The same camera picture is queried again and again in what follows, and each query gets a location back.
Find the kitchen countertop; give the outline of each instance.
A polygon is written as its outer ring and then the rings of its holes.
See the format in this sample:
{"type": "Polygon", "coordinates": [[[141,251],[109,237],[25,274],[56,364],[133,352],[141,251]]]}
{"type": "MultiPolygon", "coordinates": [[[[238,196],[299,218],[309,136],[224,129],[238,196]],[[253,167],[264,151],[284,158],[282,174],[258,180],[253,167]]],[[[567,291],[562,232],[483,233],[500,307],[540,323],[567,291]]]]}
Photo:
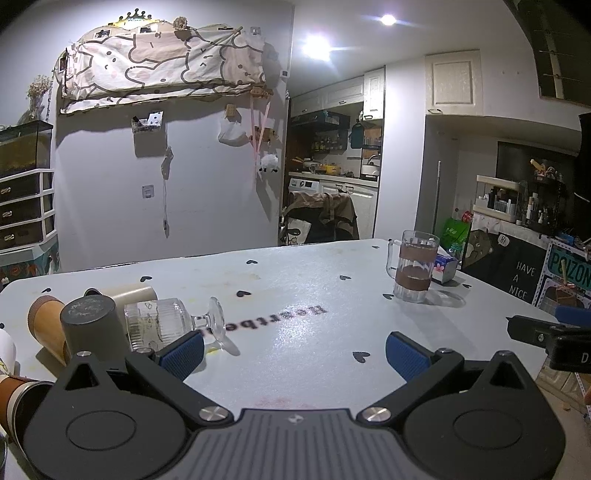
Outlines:
{"type": "MultiPolygon", "coordinates": [[[[556,322],[554,317],[463,272],[448,285],[432,283],[425,303],[406,303],[391,296],[394,281],[386,273],[387,253],[387,241],[370,239],[26,278],[0,293],[0,312],[4,330],[17,346],[20,374],[54,380],[60,365],[27,327],[31,304],[48,288],[68,303],[89,287],[103,290],[149,275],[145,284],[159,299],[178,297],[192,315],[203,314],[208,298],[216,296],[228,339],[240,355],[207,353],[185,384],[236,418],[243,408],[348,408],[355,417],[405,384],[385,356],[386,338],[395,330],[432,351],[449,347],[467,359],[489,360],[497,350],[511,350],[537,376],[546,359],[544,349],[512,340],[506,317],[556,322]],[[237,296],[241,290],[248,295],[237,296]],[[356,351],[371,356],[361,364],[352,355],[356,351]]],[[[397,258],[398,247],[393,254],[397,258]]],[[[206,333],[205,342],[212,340],[206,333]]],[[[3,478],[24,480],[29,474],[35,478],[13,444],[3,478]]]]}
{"type": "Polygon", "coordinates": [[[377,181],[352,179],[349,177],[341,177],[341,176],[337,176],[337,175],[319,175],[317,173],[310,173],[309,171],[291,171],[290,177],[296,177],[299,179],[337,181],[339,183],[350,183],[353,185],[363,185],[365,187],[373,187],[374,189],[378,188],[377,181]]]}

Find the ceiling light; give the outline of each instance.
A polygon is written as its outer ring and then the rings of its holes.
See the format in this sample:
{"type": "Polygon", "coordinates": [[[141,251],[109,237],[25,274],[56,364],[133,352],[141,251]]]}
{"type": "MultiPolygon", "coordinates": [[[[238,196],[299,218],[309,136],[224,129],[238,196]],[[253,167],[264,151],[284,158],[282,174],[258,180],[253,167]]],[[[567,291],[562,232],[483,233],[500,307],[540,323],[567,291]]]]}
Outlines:
{"type": "Polygon", "coordinates": [[[331,50],[328,41],[319,35],[309,36],[304,45],[304,54],[316,60],[329,61],[331,50]]]}
{"type": "Polygon", "coordinates": [[[384,15],[382,18],[380,18],[380,21],[387,26],[392,26],[396,23],[396,18],[394,18],[393,15],[384,15]]]}

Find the green bag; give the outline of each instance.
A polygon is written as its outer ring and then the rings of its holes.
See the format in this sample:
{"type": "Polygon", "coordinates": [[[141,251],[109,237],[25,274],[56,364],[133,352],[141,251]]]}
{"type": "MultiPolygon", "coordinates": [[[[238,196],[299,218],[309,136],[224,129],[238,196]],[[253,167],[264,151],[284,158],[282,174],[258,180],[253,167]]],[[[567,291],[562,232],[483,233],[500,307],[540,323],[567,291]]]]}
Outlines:
{"type": "Polygon", "coordinates": [[[452,244],[458,243],[464,245],[468,239],[468,233],[470,232],[470,224],[464,223],[460,220],[454,220],[449,217],[445,225],[443,225],[443,232],[441,232],[440,245],[447,252],[452,244]]]}

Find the kitchen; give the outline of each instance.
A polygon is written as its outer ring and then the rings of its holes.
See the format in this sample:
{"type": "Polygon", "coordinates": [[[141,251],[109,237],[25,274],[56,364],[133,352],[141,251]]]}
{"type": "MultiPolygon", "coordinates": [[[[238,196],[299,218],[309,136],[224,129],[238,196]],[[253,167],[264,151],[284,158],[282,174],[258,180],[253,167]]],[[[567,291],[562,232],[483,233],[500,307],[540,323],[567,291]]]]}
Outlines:
{"type": "Polygon", "coordinates": [[[292,99],[287,127],[288,193],[348,193],[360,239],[373,238],[384,134],[385,69],[292,99]]]}

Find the ceiling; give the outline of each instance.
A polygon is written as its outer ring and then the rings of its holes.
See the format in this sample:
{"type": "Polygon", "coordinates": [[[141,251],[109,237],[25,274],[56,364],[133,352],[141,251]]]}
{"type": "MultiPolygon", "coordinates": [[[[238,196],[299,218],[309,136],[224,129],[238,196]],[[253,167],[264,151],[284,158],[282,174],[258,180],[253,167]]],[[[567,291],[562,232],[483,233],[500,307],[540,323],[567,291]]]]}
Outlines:
{"type": "Polygon", "coordinates": [[[291,96],[362,75],[398,60],[486,46],[523,44],[504,0],[290,0],[295,5],[291,96]],[[400,23],[379,22],[390,13],[400,23]],[[330,62],[302,52],[310,34],[333,48],[330,62]]]}

